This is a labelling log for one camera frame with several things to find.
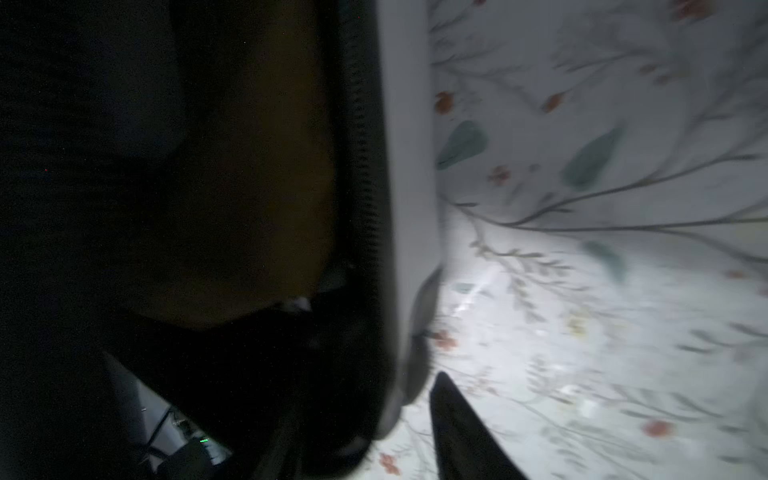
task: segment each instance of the floral wallpaper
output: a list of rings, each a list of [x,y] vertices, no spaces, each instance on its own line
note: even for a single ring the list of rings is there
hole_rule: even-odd
[[[428,8],[433,375],[533,480],[768,478],[768,3]],[[356,478],[436,478],[427,402]]]

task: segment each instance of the red flower pattern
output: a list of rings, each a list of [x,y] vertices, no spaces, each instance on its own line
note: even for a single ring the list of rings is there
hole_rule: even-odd
[[[500,187],[509,181],[512,173],[504,165],[499,165],[491,171],[488,175],[488,181],[494,184],[496,187]]]
[[[456,340],[445,330],[432,334],[432,338],[435,340],[435,343],[437,343],[438,348],[443,349],[446,352],[449,352],[458,346],[458,342],[456,342]]]
[[[445,115],[453,110],[453,94],[447,91],[441,91],[436,95],[438,98],[435,102],[435,111],[441,115]]]
[[[730,279],[740,280],[746,278],[746,273],[742,272],[741,270],[728,270],[725,272],[725,276]]]
[[[672,19],[676,22],[690,18],[694,22],[704,20],[714,13],[712,0],[670,0]]]
[[[560,93],[550,95],[549,98],[544,102],[544,104],[541,106],[541,110],[548,114],[549,112],[553,111],[555,108],[559,107],[561,103],[563,103],[563,100],[565,99],[565,92],[561,91]]]
[[[664,420],[650,420],[643,425],[643,432],[649,437],[660,439],[672,435],[674,431],[674,425]]]
[[[395,457],[382,453],[379,455],[379,465],[384,467],[384,470],[390,475],[400,476],[400,469],[395,465]]]

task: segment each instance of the leaf pattern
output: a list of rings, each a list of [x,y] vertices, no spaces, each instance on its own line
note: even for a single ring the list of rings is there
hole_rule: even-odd
[[[453,291],[457,293],[461,293],[466,295],[467,293],[471,292],[472,289],[475,288],[474,283],[454,283],[453,284]]]
[[[480,155],[488,146],[488,137],[474,121],[467,120],[451,132],[437,157],[438,170],[444,170],[460,161]]]
[[[619,125],[584,145],[560,172],[563,184],[576,191],[592,188],[611,161],[623,134],[624,126]]]
[[[615,283],[623,283],[627,275],[627,265],[613,249],[604,243],[591,240],[581,244],[581,248],[596,260],[603,263],[608,274]]]

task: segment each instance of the cable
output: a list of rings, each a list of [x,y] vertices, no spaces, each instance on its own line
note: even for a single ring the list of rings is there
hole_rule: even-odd
[[[141,450],[141,460],[139,460],[139,465],[146,462],[150,455],[160,460],[168,460],[169,457],[166,452],[163,452],[158,447],[153,447],[151,445],[132,445],[132,448]]]
[[[160,433],[160,430],[163,428],[163,424],[167,420],[168,416],[170,415],[170,407],[165,409],[165,413],[160,418],[160,421],[157,423],[157,426],[154,427],[154,430],[152,431],[152,435],[149,436],[149,440],[147,440],[147,447],[150,447],[152,445],[152,442],[157,438],[157,434]]]

